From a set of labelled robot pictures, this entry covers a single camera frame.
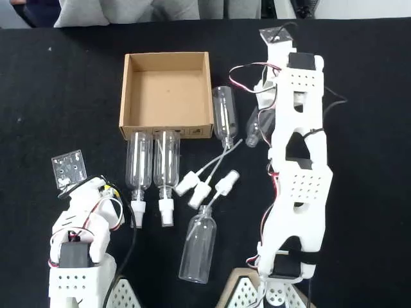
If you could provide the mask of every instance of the cardboard box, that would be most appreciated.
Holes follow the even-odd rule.
[[[125,55],[119,128],[176,130],[182,138],[210,138],[213,99],[208,53]]]

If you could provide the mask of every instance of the clear plastic bottle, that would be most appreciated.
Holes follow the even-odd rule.
[[[217,230],[211,212],[211,207],[202,205],[198,214],[191,218],[188,224],[180,263],[180,279],[199,284],[208,282]]]
[[[134,132],[128,142],[126,184],[132,190],[131,205],[138,228],[143,226],[146,208],[144,192],[152,183],[153,137],[150,133]]]
[[[162,225],[173,226],[173,188],[179,183],[180,134],[162,131],[155,138],[154,183],[160,190],[159,208]]]
[[[273,132],[275,126],[275,109],[263,111],[259,117],[259,125],[258,112],[258,107],[256,107],[252,112],[250,119],[247,121],[247,139],[245,140],[245,144],[250,148],[255,148],[257,143],[261,140],[263,137],[261,132],[265,135],[269,135]]]
[[[230,149],[238,132],[234,94],[230,87],[213,89],[213,109],[214,133],[222,141],[223,148]]]

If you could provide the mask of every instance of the black felt surface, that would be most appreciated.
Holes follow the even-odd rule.
[[[313,301],[318,307],[406,307],[401,294],[410,278],[411,19],[299,24],[299,51],[322,55],[326,85],[349,98],[325,123],[334,179]],[[126,144],[118,130],[123,55],[208,51],[213,84],[227,84],[232,66],[267,59],[258,29],[275,25],[280,22],[187,21],[0,31],[3,307],[48,304],[48,240],[67,208],[57,200],[52,156],[81,149],[89,174],[124,187]],[[259,72],[242,77],[252,85]],[[235,95],[244,137],[256,100],[238,89]],[[216,139],[182,141],[180,173],[221,150]],[[290,153],[300,152],[290,146]],[[259,220],[272,199],[266,162],[264,145],[242,146],[216,175],[237,169],[241,178],[216,204],[218,233],[206,286],[177,278],[183,237],[195,214],[186,206],[189,196],[175,198],[175,227],[161,228],[151,186],[144,229],[125,271],[145,306],[214,307],[231,270],[255,253]],[[125,255],[130,236],[126,227],[112,235],[109,251],[116,260]]]

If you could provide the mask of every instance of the robotic arm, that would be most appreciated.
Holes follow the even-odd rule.
[[[101,308],[116,272],[106,249],[110,231],[124,223],[121,198],[102,176],[87,178],[80,151],[55,157],[52,163],[63,190],[59,198],[71,199],[50,239],[50,308]]]
[[[256,258],[259,293],[263,297],[272,286],[278,289],[284,283],[294,284],[313,276],[313,257],[324,237],[325,205],[333,174],[327,165],[322,128],[322,57],[298,53],[284,27],[260,33],[268,47],[268,63],[279,68],[269,69],[265,80],[262,78],[254,87],[260,92],[276,85],[256,94],[260,110],[275,108],[268,159],[275,175],[277,198],[263,224]],[[302,135],[310,153],[308,159],[286,157],[293,133]],[[298,238],[300,247],[284,245],[292,237]]]

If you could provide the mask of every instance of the person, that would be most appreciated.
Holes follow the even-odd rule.
[[[182,19],[260,18],[261,0],[12,0],[55,6],[54,27],[105,26]]]

